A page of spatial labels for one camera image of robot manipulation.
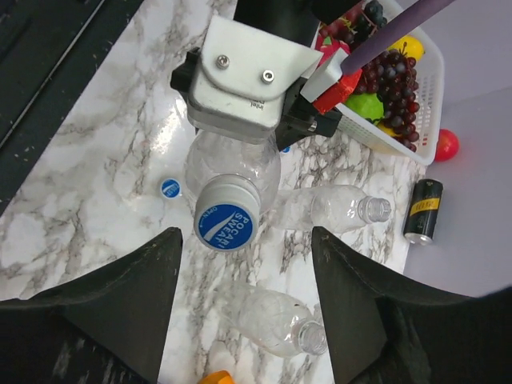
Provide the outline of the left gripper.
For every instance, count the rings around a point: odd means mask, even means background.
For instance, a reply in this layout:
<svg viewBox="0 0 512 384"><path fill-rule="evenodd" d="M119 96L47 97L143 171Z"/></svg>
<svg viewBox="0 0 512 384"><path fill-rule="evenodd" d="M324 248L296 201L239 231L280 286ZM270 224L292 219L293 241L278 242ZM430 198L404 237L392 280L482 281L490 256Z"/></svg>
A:
<svg viewBox="0 0 512 384"><path fill-rule="evenodd" d="M185 62L171 76L170 87L178 91L187 102L191 101L193 75L199 66L199 53L198 47L190 50ZM300 95L299 91L305 83L305 78L299 78L285 93L281 120L275 131L279 149L285 149L309 136L331 138L341 121L342 113L336 108L320 114Z"/></svg>

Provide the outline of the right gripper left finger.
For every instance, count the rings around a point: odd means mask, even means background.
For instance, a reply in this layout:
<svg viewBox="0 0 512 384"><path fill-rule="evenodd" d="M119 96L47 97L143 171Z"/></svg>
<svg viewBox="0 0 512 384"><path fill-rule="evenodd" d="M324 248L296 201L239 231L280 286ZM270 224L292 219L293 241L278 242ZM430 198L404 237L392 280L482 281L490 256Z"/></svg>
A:
<svg viewBox="0 0 512 384"><path fill-rule="evenodd" d="M30 299L1 303L3 383L156 383L182 257L170 227Z"/></svg>

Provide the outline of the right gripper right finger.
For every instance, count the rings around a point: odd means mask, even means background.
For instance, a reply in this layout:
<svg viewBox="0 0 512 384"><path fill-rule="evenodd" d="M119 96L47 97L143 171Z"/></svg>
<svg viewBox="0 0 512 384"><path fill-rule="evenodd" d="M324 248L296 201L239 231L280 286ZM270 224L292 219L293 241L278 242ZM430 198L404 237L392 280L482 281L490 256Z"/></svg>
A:
<svg viewBox="0 0 512 384"><path fill-rule="evenodd" d="M508 383L511 290L416 282L317 226L312 259L337 383Z"/></svg>

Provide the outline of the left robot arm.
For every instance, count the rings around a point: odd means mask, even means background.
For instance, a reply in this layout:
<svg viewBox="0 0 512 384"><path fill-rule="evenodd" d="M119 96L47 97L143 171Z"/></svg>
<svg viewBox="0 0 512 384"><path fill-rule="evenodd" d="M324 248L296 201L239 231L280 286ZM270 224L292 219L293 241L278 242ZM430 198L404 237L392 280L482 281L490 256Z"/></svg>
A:
<svg viewBox="0 0 512 384"><path fill-rule="evenodd" d="M275 137L280 150L319 135L332 137L337 103L321 111L341 77L346 52L322 63L314 49L320 23L354 1L239 1L234 16L214 16L202 46L173 70L170 86L199 130L252 144Z"/></svg>

